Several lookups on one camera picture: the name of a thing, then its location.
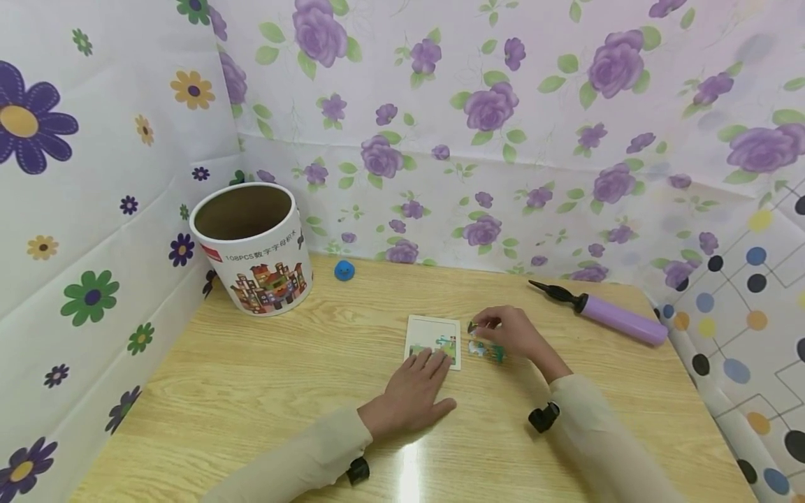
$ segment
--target table surface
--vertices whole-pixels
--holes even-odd
[[[314,256],[293,311],[255,318],[217,284],[95,461],[74,501],[197,501],[261,451],[323,414],[382,392],[402,361],[408,316],[459,320],[522,307],[571,368],[596,382],[689,501],[756,501],[670,343],[645,345],[530,291],[524,277]],[[653,316],[635,288],[554,281]],[[442,396],[458,408],[424,435],[371,446],[371,478],[297,501],[587,501],[576,470],[528,425],[547,387],[528,362],[467,353]]]

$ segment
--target purple flower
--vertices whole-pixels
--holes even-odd
[[[498,82],[489,91],[476,91],[464,103],[467,127],[479,131],[498,130],[514,115],[514,107],[519,102],[508,82]]]
[[[135,402],[137,402],[137,398],[140,398],[140,393],[140,387],[135,386],[131,392],[126,391],[120,396],[120,405],[112,407],[112,409],[109,411],[109,417],[111,417],[111,419],[106,424],[105,431],[111,430],[109,434],[114,435],[114,432],[118,430],[120,423],[122,423],[123,419],[126,418],[126,415],[129,414],[131,407]]]
[[[333,122],[343,120],[346,115],[344,109],[347,107],[347,102],[341,99],[340,94],[333,94],[329,99],[324,99],[321,102],[321,114]]]
[[[450,159],[450,147],[447,145],[437,145],[431,150],[431,155],[437,161]]]
[[[509,70],[516,72],[520,69],[520,61],[526,58],[526,46],[517,37],[508,39],[503,46],[503,54],[506,56],[506,66]]]
[[[246,85],[246,72],[235,64],[235,60],[229,54],[219,52],[218,55],[221,58],[221,67],[224,69],[224,80],[226,81],[226,90],[229,92],[229,103],[240,105],[246,101],[246,90],[249,88]]]
[[[618,245],[622,245],[626,243],[630,237],[632,237],[634,231],[628,225],[621,225],[617,229],[612,229],[609,231],[609,242],[610,243],[617,243]]]
[[[602,203],[615,204],[634,190],[636,182],[629,166],[618,163],[598,174],[592,187],[592,196]]]
[[[718,238],[713,233],[700,233],[699,234],[699,247],[705,255],[712,255],[718,248]]]
[[[754,127],[729,142],[727,164],[753,173],[772,173],[805,155],[805,125],[783,124],[777,129]]]
[[[488,192],[478,192],[475,195],[475,200],[482,208],[492,208],[493,197]]]
[[[436,70],[436,63],[442,59],[442,48],[433,40],[422,39],[411,49],[411,57],[414,59],[411,63],[414,73],[430,75]]]
[[[685,2],[687,2],[687,0],[658,0],[657,3],[649,9],[649,17],[664,18],[674,10],[685,5]]]
[[[123,210],[124,215],[134,215],[138,206],[139,203],[133,196],[126,196],[120,200],[120,209]]]
[[[626,154],[637,154],[639,151],[654,143],[656,139],[657,137],[654,136],[654,133],[638,134],[632,138],[632,144],[626,147]]]
[[[374,120],[378,126],[385,126],[386,124],[390,124],[392,119],[397,117],[397,107],[391,103],[386,103],[385,105],[380,105],[380,108],[375,110],[374,113],[378,116],[378,118]]]
[[[688,188],[691,186],[693,180],[688,175],[673,175],[668,177],[668,183],[673,188]]]
[[[584,148],[595,148],[601,144],[601,139],[608,133],[604,124],[599,122],[594,127],[587,126],[581,130],[579,145]]]
[[[501,233],[501,225],[503,223],[495,217],[484,215],[464,227],[462,236],[470,246],[491,245],[497,240],[497,235]]]
[[[226,21],[221,17],[221,13],[213,9],[213,6],[207,5],[209,8],[209,18],[213,21],[213,31],[215,36],[226,42]]]
[[[30,450],[21,447],[14,451],[8,459],[8,468],[0,469],[0,501],[10,503],[17,493],[28,494],[36,485],[36,476],[53,465],[50,455],[58,446],[58,442],[45,445],[45,438],[39,437]]]
[[[419,255],[419,247],[407,239],[401,239],[386,250],[386,260],[398,264],[413,264]]]
[[[37,82],[26,93],[23,74],[0,61],[0,164],[16,153],[19,167],[38,175],[47,168],[45,154],[61,162],[72,157],[72,148],[59,136],[77,133],[78,121],[51,112],[60,99],[50,82]]]
[[[402,205],[402,214],[406,218],[413,218],[419,220],[422,218],[425,207],[414,200],[410,200]]]
[[[590,257],[601,258],[604,256],[604,245],[599,245],[598,243],[594,243],[587,247],[587,251],[590,252]]]
[[[643,73],[643,33],[640,30],[610,33],[596,49],[587,71],[590,85],[607,99],[631,89]]]
[[[601,264],[593,264],[571,274],[570,279],[599,283],[606,279],[607,274],[609,274],[609,269]]]
[[[194,167],[193,178],[195,178],[199,182],[205,181],[207,178],[209,178],[209,169],[203,166]]]
[[[389,140],[382,134],[361,143],[361,157],[366,170],[372,175],[394,178],[403,169],[403,154],[391,148]]]
[[[551,192],[551,190],[545,187],[536,188],[528,193],[526,206],[544,208],[545,204],[551,199],[553,199],[553,192]]]
[[[347,54],[347,32],[332,16],[328,0],[295,0],[292,15],[296,43],[311,60],[326,68]]]
[[[699,84],[698,93],[693,97],[693,105],[710,105],[722,94],[729,93],[733,88],[733,77],[727,72],[709,76]]]
[[[389,227],[391,227],[391,229],[394,230],[397,234],[405,233],[405,222],[397,220],[396,218],[389,222]]]
[[[329,175],[327,168],[317,163],[313,163],[310,166],[305,167],[304,171],[302,172],[305,176],[307,176],[308,183],[313,185],[321,185],[324,183],[324,179],[327,178],[327,175]]]

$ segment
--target blue ball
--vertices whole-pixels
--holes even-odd
[[[355,266],[349,261],[342,260],[336,264],[336,278],[341,281],[349,281],[355,275]]]

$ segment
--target sleeve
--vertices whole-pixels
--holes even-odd
[[[560,413],[547,434],[576,463],[598,501],[684,503],[589,379],[573,374],[553,381],[551,400]]]
[[[334,484],[370,443],[357,408],[339,409],[226,477],[201,503],[288,503]]]

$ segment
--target purple rose pattern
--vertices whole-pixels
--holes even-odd
[[[328,0],[295,0],[292,18],[296,43],[311,60],[325,68],[347,54],[347,32],[333,17]]]
[[[776,129],[754,127],[729,142],[727,164],[752,173],[773,173],[805,155],[805,125],[783,124]]]
[[[398,264],[413,264],[419,256],[419,247],[407,239],[401,239],[386,250],[386,260]]]
[[[461,235],[470,246],[491,245],[497,240],[497,235],[501,233],[502,225],[503,223],[495,217],[484,215],[464,227]]]
[[[519,103],[508,82],[498,82],[489,91],[476,91],[464,103],[467,127],[479,131],[499,130],[514,115],[514,107]]]
[[[394,178],[397,171],[403,169],[403,154],[392,148],[389,140],[381,134],[361,143],[361,149],[363,165],[372,175]]]
[[[587,75],[590,85],[604,98],[631,89],[643,73],[643,33],[640,30],[610,33],[596,49]]]
[[[608,167],[598,174],[592,188],[592,196],[602,203],[615,204],[634,190],[637,180],[625,163]]]
[[[526,46],[517,37],[508,39],[503,46],[503,54],[506,57],[506,66],[516,72],[520,69],[520,62],[526,58]]]

